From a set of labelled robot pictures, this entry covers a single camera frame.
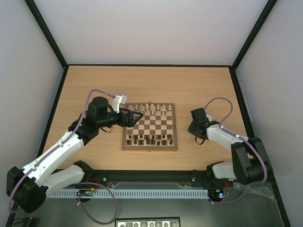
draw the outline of ventilation grille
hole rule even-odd
[[[123,190],[112,189],[117,199],[208,199],[207,190]],[[49,198],[78,198],[79,190],[62,189]],[[111,199],[112,196],[105,189],[95,193],[86,193],[81,197]]]

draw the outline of gray wall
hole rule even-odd
[[[62,75],[22,0],[0,7],[0,225],[9,212],[6,173],[35,158]]]
[[[36,0],[68,63],[232,64],[267,0]]]
[[[292,226],[303,226],[303,1],[279,0],[237,70]]]

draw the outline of chessboard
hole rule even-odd
[[[122,150],[178,149],[173,103],[126,103],[125,108],[143,113],[143,118],[134,127],[123,128]]]

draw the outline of wooden table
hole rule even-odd
[[[83,149],[70,156],[60,168],[82,160],[94,169],[111,170],[205,170],[208,164],[228,161],[225,148],[207,140],[199,146],[187,132],[190,111],[204,107],[214,97],[226,97],[234,111],[224,126],[241,135],[245,129],[228,68],[70,66],[45,150],[49,149],[78,119],[90,90],[124,93],[127,102],[172,102],[176,106],[178,151],[122,151],[122,128],[103,131]],[[94,93],[93,97],[102,94]],[[226,101],[216,100],[207,113],[220,121],[230,110]]]

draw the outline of robotic arm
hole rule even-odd
[[[7,195],[11,195],[20,179],[31,169],[33,171],[24,179],[13,197],[13,200],[26,213],[38,209],[45,199],[55,191],[82,180],[88,182],[91,179],[92,168],[82,161],[78,161],[58,173],[52,173],[70,155],[95,138],[100,128],[111,128],[115,124],[121,127],[133,127],[143,117],[143,114],[120,108],[119,105],[125,104],[125,101],[125,95],[117,95],[114,97],[112,105],[109,105],[106,98],[95,97],[88,106],[85,118],[82,119],[79,128],[72,136],[71,134],[80,118],[74,121],[62,138],[39,158],[25,165],[22,169],[13,167],[9,170]],[[63,144],[62,142],[69,136],[71,137]],[[48,154],[49,156],[36,167],[35,164]]]
[[[218,162],[207,166],[207,171],[212,178],[234,179],[241,184],[246,185],[255,181],[262,181],[264,177],[264,168],[258,159],[261,157],[264,162],[267,175],[272,172],[272,166],[269,162],[265,148],[258,137],[241,137],[236,133],[224,128],[217,121],[212,121],[211,116],[207,115],[204,108],[191,111],[193,121],[188,132],[195,135],[196,139],[212,140],[225,147],[232,153],[232,162]]]

